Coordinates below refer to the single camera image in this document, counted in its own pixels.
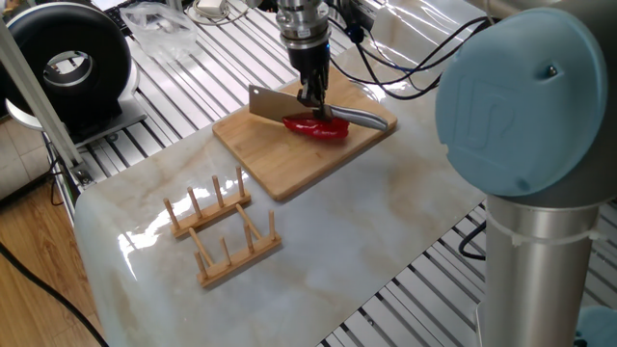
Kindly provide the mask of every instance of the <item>plastic bag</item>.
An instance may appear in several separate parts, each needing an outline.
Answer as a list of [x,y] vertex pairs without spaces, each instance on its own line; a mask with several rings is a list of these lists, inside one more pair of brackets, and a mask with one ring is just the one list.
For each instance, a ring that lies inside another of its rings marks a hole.
[[197,26],[167,5],[139,3],[120,9],[120,16],[150,57],[169,62],[199,50]]

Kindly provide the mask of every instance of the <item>white cord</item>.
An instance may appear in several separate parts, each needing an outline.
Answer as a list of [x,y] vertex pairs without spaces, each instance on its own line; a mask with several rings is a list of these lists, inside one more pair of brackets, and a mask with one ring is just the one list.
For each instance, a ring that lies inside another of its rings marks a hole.
[[486,17],[489,19],[489,23],[491,25],[495,25],[495,21],[493,20],[493,15],[491,14],[491,0],[484,0],[484,13]]
[[200,2],[200,0],[195,0],[193,2],[193,6],[190,7],[186,11],[186,15],[188,15],[188,17],[191,20],[193,20],[194,22],[196,22],[198,24],[201,24],[201,25],[220,26],[220,25],[230,24],[230,23],[232,23],[232,22],[242,18],[250,9],[250,8],[247,8],[241,14],[239,14],[236,18],[223,21],[223,19],[225,19],[229,15],[229,6],[225,7],[225,10],[223,11],[222,14],[214,16],[214,15],[211,15],[209,13],[205,13],[202,10],[200,10],[197,7],[199,2]]
[[493,217],[493,215],[491,214],[488,208],[486,209],[486,220],[488,222],[491,222],[491,224],[493,224],[493,226],[497,230],[501,231],[507,236],[510,236],[512,238],[512,245],[514,247],[519,247],[523,243],[530,243],[530,244],[536,244],[536,245],[547,245],[547,246],[561,246],[561,245],[568,245],[571,243],[575,243],[580,240],[584,240],[586,238],[589,238],[592,241],[599,240],[599,239],[600,240],[606,239],[606,235],[601,234],[599,231],[595,229],[595,227],[585,232],[572,235],[572,236],[562,237],[560,239],[543,239],[543,238],[539,238],[535,236],[522,235],[513,230],[510,230],[508,227],[498,222],[495,219],[495,217]]

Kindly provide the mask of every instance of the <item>silver metal cylinder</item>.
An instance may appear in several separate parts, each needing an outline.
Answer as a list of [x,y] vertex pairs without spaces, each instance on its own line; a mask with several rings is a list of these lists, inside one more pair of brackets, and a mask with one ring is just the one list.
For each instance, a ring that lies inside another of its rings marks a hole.
[[327,41],[328,10],[321,0],[280,0],[277,24],[285,46],[305,49]]
[[[502,226],[545,240],[579,235],[599,216],[597,205],[547,209],[494,196],[487,207]],[[482,347],[572,347],[591,242],[515,247],[511,236],[488,221]]]

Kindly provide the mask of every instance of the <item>wooden cutting board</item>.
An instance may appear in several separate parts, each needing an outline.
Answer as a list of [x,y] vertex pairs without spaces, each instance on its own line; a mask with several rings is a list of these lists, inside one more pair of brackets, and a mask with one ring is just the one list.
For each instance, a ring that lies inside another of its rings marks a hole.
[[[295,95],[299,89],[300,82],[295,82],[281,92]],[[212,131],[272,199],[282,200],[362,148],[388,136],[396,125],[393,114],[334,68],[330,70],[326,102],[379,115],[388,121],[389,131],[350,124],[345,139],[317,140],[293,133],[282,123],[253,115],[248,106],[216,122]]]

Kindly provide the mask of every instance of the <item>red bell pepper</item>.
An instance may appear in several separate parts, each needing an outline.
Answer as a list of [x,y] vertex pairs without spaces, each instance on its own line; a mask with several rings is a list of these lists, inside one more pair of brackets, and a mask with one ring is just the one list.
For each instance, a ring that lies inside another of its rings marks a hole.
[[293,132],[309,135],[316,139],[344,139],[349,134],[349,121],[334,118],[331,121],[317,120],[313,117],[285,117],[282,119],[285,127]]

